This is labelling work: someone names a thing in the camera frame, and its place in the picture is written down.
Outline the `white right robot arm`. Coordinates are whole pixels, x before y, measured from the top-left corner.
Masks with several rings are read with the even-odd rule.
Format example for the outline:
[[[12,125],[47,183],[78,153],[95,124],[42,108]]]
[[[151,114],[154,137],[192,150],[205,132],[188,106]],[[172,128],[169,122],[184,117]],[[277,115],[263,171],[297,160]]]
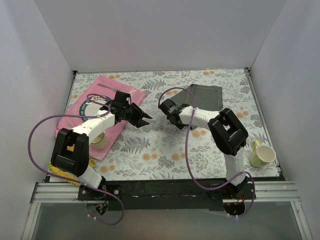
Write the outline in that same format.
[[[203,190],[218,191],[216,195],[219,197],[237,199],[243,195],[248,183],[243,154],[249,134],[234,112],[229,108],[221,111],[203,110],[188,104],[176,104],[171,99],[158,104],[158,108],[166,115],[167,120],[180,130],[187,127],[185,160],[188,173],[194,183]],[[193,176],[188,157],[188,140],[192,126],[211,132],[216,146],[224,155],[225,183],[205,187]]]

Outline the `grey cloth napkin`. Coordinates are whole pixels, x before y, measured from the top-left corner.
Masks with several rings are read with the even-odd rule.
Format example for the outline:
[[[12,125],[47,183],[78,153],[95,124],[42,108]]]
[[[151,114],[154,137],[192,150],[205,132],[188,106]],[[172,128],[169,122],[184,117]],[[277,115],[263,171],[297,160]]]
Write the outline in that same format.
[[[215,85],[191,84],[186,88],[193,94],[197,107],[206,111],[221,111],[223,109],[223,88]],[[170,98],[175,104],[193,104],[193,97],[185,90],[174,94]]]

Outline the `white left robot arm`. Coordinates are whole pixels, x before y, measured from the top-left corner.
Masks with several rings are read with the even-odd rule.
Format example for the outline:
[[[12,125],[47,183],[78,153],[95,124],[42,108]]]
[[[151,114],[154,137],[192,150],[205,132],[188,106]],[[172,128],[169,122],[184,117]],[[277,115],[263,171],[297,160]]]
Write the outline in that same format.
[[[121,91],[115,93],[114,99],[99,105],[101,108],[92,118],[72,129],[59,130],[50,161],[52,166],[89,185],[89,194],[95,200],[103,199],[107,191],[101,184],[103,177],[89,165],[90,144],[100,134],[120,122],[127,121],[134,127],[141,128],[149,124],[144,118],[152,118],[131,101],[129,93]]]

